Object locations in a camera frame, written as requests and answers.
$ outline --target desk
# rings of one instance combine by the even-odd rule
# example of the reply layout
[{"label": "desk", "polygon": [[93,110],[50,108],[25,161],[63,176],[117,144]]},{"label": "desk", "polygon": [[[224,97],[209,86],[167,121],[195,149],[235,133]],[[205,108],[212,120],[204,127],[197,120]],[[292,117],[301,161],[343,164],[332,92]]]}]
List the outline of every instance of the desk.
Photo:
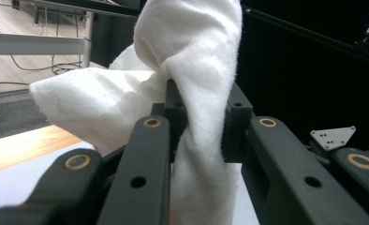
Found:
[{"label": "desk", "polygon": [[0,171],[81,142],[57,127],[48,126],[0,139]]}]

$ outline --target floor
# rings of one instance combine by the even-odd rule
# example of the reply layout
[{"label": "floor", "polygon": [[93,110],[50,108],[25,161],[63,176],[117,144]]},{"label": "floor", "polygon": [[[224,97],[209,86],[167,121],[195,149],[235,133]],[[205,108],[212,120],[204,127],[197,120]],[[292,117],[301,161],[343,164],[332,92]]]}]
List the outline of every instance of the floor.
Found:
[{"label": "floor", "polygon": [[[21,1],[19,9],[11,0],[0,0],[0,33],[16,35],[83,38],[85,20],[66,14],[42,12],[35,24],[35,7]],[[79,67],[79,55],[0,55],[0,96],[26,93],[28,85]]]}]

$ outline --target black plastic bracket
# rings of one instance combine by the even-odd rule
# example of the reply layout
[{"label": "black plastic bracket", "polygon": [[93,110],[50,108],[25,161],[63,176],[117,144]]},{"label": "black plastic bracket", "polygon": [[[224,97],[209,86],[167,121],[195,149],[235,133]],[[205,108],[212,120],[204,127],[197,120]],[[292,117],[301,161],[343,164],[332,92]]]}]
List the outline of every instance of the black plastic bracket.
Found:
[{"label": "black plastic bracket", "polygon": [[260,224],[369,224],[369,215],[281,121],[251,121],[242,174]]},{"label": "black plastic bracket", "polygon": [[56,159],[25,203],[0,208],[0,225],[85,224],[104,173],[98,152],[76,149]]},{"label": "black plastic bracket", "polygon": [[97,224],[169,224],[170,123],[140,119],[118,165]]},{"label": "black plastic bracket", "polygon": [[341,148],[332,153],[330,171],[369,213],[369,153]]}]

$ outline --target metal grommet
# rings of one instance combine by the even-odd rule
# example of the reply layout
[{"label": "metal grommet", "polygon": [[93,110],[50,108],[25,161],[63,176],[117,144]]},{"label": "metal grommet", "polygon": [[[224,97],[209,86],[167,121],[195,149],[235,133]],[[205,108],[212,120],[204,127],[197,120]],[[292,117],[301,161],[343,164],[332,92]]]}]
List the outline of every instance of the metal grommet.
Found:
[{"label": "metal grommet", "polygon": [[263,119],[260,119],[259,122],[264,127],[267,127],[267,128],[275,128],[275,127],[277,127],[277,123],[275,123],[275,121],[272,120],[272,119],[263,118]]},{"label": "metal grommet", "polygon": [[[356,158],[359,158],[361,160],[365,160],[366,163],[361,163],[359,161],[357,161]],[[360,155],[360,154],[355,154],[355,153],[351,153],[347,155],[347,160],[353,164],[354,166],[364,169],[364,170],[369,170],[369,157]]]},{"label": "metal grommet", "polygon": [[77,171],[86,167],[90,162],[90,156],[86,154],[78,154],[66,160],[65,167],[71,171]]},{"label": "metal grommet", "polygon": [[148,127],[148,128],[157,128],[158,126],[161,125],[161,120],[159,119],[155,119],[155,118],[152,118],[152,119],[147,119],[143,122],[143,124]]}]

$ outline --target table surface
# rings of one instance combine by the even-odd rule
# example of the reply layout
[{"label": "table surface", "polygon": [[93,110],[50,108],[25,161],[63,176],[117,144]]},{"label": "table surface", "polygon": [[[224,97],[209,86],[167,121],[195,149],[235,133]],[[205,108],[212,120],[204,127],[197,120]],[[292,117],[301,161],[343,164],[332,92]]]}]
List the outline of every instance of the table surface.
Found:
[{"label": "table surface", "polygon": [[[45,164],[51,160],[49,153],[57,154],[70,145],[81,143],[81,139],[57,126],[43,127],[0,139],[0,206],[21,203],[30,195],[37,179],[46,169],[40,168],[48,167]],[[25,161],[30,164],[33,162],[34,165],[26,167],[25,164],[29,163],[22,163]],[[26,173],[26,176],[18,176],[17,173]],[[238,186],[233,224],[258,225],[243,179],[240,179]]]},{"label": "table surface", "polygon": [[0,139],[0,171],[81,142],[73,134],[48,126]]}]

